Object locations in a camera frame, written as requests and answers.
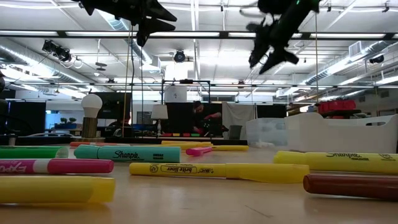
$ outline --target light bulb lamp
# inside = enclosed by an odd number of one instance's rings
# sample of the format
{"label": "light bulb lamp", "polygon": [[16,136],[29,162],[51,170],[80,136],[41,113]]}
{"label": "light bulb lamp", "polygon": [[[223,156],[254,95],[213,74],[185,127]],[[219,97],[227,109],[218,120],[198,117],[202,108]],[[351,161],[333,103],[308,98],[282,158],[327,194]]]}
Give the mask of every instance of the light bulb lamp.
{"label": "light bulb lamp", "polygon": [[85,111],[81,136],[86,139],[94,139],[97,133],[97,115],[102,107],[102,100],[95,94],[89,94],[83,97],[81,106]]}
{"label": "light bulb lamp", "polygon": [[166,105],[154,105],[152,109],[151,119],[157,120],[157,136],[162,135],[162,126],[160,120],[168,119],[167,106]]}

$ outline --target pink marker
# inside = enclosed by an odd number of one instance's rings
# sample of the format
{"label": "pink marker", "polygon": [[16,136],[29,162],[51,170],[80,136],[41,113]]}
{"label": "pink marker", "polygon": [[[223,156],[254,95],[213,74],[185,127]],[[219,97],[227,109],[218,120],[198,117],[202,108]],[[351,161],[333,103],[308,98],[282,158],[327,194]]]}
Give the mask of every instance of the pink marker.
{"label": "pink marker", "polygon": [[196,148],[187,149],[185,152],[187,153],[187,155],[190,156],[201,156],[203,155],[203,153],[211,152],[212,150],[213,150],[212,147],[196,147]]}
{"label": "pink marker", "polygon": [[106,159],[0,159],[0,174],[100,174],[110,173]]}

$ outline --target man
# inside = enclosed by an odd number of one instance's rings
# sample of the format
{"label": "man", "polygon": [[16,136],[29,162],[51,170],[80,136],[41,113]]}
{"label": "man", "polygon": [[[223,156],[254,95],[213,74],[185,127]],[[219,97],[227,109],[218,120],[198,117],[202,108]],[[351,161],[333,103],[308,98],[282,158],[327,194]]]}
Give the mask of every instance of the man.
{"label": "man", "polygon": [[202,121],[210,118],[221,118],[220,112],[215,112],[210,106],[203,105],[200,101],[193,102],[194,110],[194,125],[193,131],[199,134],[204,134]]}

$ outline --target yellow marker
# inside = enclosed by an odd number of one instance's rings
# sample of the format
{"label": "yellow marker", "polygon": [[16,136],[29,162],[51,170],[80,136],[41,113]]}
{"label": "yellow marker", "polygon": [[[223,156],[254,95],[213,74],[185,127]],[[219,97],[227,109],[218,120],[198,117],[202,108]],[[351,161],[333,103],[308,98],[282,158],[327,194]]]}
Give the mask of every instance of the yellow marker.
{"label": "yellow marker", "polygon": [[274,163],[305,164],[311,170],[398,174],[397,154],[279,151]]}
{"label": "yellow marker", "polygon": [[198,142],[198,143],[181,143],[181,144],[159,144],[159,145],[150,145],[150,146],[142,146],[142,147],[181,147],[181,150],[187,150],[194,147],[205,147],[212,146],[211,142]]}
{"label": "yellow marker", "polygon": [[79,176],[2,176],[0,203],[111,202],[113,178]]}
{"label": "yellow marker", "polygon": [[309,173],[308,166],[292,164],[130,164],[132,175],[224,177],[279,184],[301,183]]}
{"label": "yellow marker", "polygon": [[213,151],[247,151],[249,146],[212,146]]}
{"label": "yellow marker", "polygon": [[162,144],[185,144],[185,143],[201,143],[201,142],[189,142],[189,141],[162,141]]}

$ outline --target ductwork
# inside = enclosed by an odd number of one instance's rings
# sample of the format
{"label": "ductwork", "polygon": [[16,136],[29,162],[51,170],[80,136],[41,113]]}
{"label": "ductwork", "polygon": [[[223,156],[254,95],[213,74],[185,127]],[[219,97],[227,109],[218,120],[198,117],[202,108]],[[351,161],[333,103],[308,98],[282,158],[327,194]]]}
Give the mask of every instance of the ductwork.
{"label": "ductwork", "polygon": [[[129,31],[129,27],[126,25],[123,19],[117,20],[114,18],[114,15],[111,15],[107,12],[98,11],[99,14],[105,19],[105,21],[112,27],[114,30],[125,30]],[[129,39],[124,39],[127,45],[129,45]],[[141,59],[145,64],[152,63],[152,56],[150,56],[145,50],[142,50],[142,47],[138,46],[136,40],[131,39],[131,50],[134,52],[137,58]]]}
{"label": "ductwork", "polygon": [[[304,80],[300,85],[311,85],[316,81],[329,77],[330,75],[336,74],[352,65],[355,62],[362,60],[369,60],[371,58],[380,56],[383,54],[383,50],[395,44],[396,41],[379,41],[379,42],[368,42],[365,46],[362,46],[362,49],[358,54],[354,56],[350,56],[349,53],[345,53],[344,55],[338,57],[337,59],[332,60],[327,63],[320,71],[314,71],[309,74],[310,78]],[[284,90],[278,90],[277,96],[286,96],[291,95],[295,91],[299,90],[297,87],[286,88]]]}
{"label": "ductwork", "polygon": [[[33,52],[5,37],[0,38],[0,58],[8,58],[10,64],[19,64],[29,67],[29,71],[37,75],[58,76],[62,82],[91,83],[89,78],[65,68],[48,57]],[[107,87],[96,86],[102,91],[112,91]]]}

